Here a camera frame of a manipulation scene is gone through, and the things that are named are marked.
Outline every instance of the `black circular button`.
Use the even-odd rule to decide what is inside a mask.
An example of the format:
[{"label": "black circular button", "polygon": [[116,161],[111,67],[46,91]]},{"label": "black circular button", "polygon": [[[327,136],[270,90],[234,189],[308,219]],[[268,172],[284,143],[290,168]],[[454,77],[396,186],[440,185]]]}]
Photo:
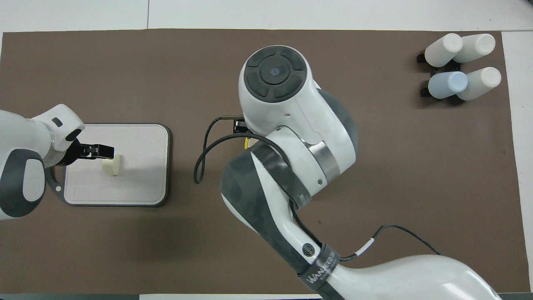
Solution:
[{"label": "black circular button", "polygon": [[263,60],[259,71],[261,79],[268,84],[280,84],[290,75],[290,65],[282,57],[271,56]]}]

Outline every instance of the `small white object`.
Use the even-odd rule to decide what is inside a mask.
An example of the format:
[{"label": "small white object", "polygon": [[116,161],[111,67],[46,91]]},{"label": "small white object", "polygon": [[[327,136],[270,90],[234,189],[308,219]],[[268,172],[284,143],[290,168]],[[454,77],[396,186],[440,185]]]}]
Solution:
[{"label": "small white object", "polygon": [[28,159],[24,169],[22,195],[24,195],[27,201],[37,201],[44,193],[44,186],[43,164],[38,160]]},{"label": "small white object", "polygon": [[428,64],[439,68],[447,64],[462,48],[461,37],[449,33],[429,45],[424,51],[424,57]]},{"label": "small white object", "polygon": [[502,75],[498,69],[493,67],[483,68],[466,74],[468,77],[468,85],[466,89],[457,95],[463,100],[475,99],[484,93],[497,87],[502,81]]},{"label": "small white object", "polygon": [[433,75],[427,88],[433,97],[443,99],[464,91],[467,84],[467,76],[463,72],[455,71]]},{"label": "small white object", "polygon": [[363,252],[365,252],[372,243],[374,243],[374,238],[370,238],[370,240],[368,240],[368,242],[366,242],[361,249],[357,250],[355,254],[357,256],[363,254]]},{"label": "small white object", "polygon": [[454,56],[454,61],[465,63],[483,57],[494,50],[496,41],[490,34],[463,36],[463,48]]},{"label": "small white object", "polygon": [[120,157],[122,155],[116,154],[112,160],[102,160],[102,170],[104,173],[110,176],[116,176],[120,172]]}]

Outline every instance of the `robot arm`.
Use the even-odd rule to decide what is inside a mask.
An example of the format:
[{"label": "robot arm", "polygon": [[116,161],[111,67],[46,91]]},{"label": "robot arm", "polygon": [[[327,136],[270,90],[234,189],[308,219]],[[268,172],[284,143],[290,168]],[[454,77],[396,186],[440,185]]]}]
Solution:
[{"label": "robot arm", "polygon": [[229,161],[220,190],[230,211],[323,298],[500,299],[468,266],[448,257],[344,267],[335,250],[294,223],[291,208],[302,208],[357,156],[352,119],[317,86],[308,62],[293,48],[270,46],[246,61],[239,78],[246,124],[280,146],[289,162],[261,142]]},{"label": "robot arm", "polygon": [[113,148],[80,144],[85,124],[66,105],[26,119],[0,110],[0,219],[23,217],[40,203],[44,168],[77,158],[113,158]]}]

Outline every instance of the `logo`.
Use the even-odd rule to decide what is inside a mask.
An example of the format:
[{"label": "logo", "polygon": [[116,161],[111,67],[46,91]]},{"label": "logo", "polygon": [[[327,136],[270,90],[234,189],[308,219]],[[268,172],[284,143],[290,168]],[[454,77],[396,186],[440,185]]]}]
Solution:
[{"label": "logo", "polygon": [[333,260],[335,259],[335,252],[331,251],[329,254],[329,257],[326,259],[323,265],[320,266],[320,269],[309,276],[307,276],[306,281],[313,284],[317,282],[318,280],[324,280],[327,278],[328,275],[332,273],[329,267],[333,264]]}]

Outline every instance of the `yellow object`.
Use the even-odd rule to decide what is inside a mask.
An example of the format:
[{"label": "yellow object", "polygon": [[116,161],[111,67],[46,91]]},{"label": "yellow object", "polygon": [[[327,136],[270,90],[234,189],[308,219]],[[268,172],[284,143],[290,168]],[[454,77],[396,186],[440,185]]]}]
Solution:
[{"label": "yellow object", "polygon": [[122,155],[115,154],[115,157],[112,160],[102,160],[102,170],[104,173],[110,176],[118,175],[120,171],[120,158]]}]

